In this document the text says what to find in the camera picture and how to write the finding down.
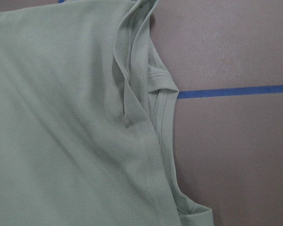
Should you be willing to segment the olive green long-sleeve shirt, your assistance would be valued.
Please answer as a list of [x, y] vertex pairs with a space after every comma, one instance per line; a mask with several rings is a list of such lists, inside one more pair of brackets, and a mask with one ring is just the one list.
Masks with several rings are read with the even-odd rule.
[[178, 187], [156, 0], [0, 12], [0, 226], [211, 226]]

